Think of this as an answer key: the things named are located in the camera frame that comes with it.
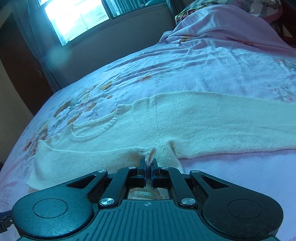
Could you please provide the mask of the cream knitted sweater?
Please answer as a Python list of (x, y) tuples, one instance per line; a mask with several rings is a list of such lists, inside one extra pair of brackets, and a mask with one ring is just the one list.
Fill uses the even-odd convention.
[(40, 140), (27, 182), (43, 190), (99, 169), (150, 165), (182, 169), (181, 159), (295, 148), (295, 105), (181, 91), (119, 105)]

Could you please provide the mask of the pink floral bed sheet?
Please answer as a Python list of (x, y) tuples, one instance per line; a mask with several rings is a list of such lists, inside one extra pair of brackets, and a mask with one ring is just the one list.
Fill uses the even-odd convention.
[[(195, 90), (295, 104), (295, 58), (252, 44), (219, 40), (159, 43), (114, 61), (56, 92), (39, 110), (1, 170), (1, 211), (27, 194), (39, 140), (69, 124), (113, 112), (162, 92)], [(295, 240), (295, 151), (208, 156), (182, 162), (276, 199), (284, 210), (280, 240)]]

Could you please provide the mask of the floral patterned pillow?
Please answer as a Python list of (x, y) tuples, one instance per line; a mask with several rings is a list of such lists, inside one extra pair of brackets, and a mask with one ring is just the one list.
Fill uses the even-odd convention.
[(217, 7), (222, 10), (235, 10), (248, 13), (249, 15), (259, 17), (267, 23), (271, 23), (280, 18), (283, 12), (281, 1), (257, 0), (257, 1), (193, 1), (175, 16), (175, 22), (178, 25), (184, 18), (204, 8)]

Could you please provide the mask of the grey curtain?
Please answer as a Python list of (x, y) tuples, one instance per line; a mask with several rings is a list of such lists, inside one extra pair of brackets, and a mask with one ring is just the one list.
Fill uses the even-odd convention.
[(42, 40), (41, 30), (36, 19), (37, 8), (36, 1), (13, 1), (13, 15), (18, 29), (31, 53), (40, 63), (48, 84), (55, 93), (62, 89), (62, 86), (58, 81), (56, 71), (50, 67), (47, 60), (45, 42)]

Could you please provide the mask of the bright window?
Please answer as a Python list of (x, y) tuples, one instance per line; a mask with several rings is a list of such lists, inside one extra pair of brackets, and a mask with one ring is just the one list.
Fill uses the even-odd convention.
[(65, 46), (95, 26), (165, 1), (147, 0), (77, 0), (37, 1), (43, 7), (61, 43)]

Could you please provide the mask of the pink folded blanket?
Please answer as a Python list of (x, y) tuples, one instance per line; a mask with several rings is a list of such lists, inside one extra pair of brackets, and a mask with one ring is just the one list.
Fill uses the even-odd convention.
[(160, 42), (177, 43), (183, 38), (215, 39), (245, 44), (259, 49), (274, 48), (295, 55), (289, 46), (263, 19), (235, 10), (210, 6), (187, 16), (172, 31), (164, 32)]

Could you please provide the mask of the dark wooden door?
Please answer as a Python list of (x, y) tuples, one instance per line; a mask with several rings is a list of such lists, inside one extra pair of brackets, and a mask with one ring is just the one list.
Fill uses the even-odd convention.
[(53, 91), (10, 14), (1, 26), (1, 62), (16, 92), (36, 115)]

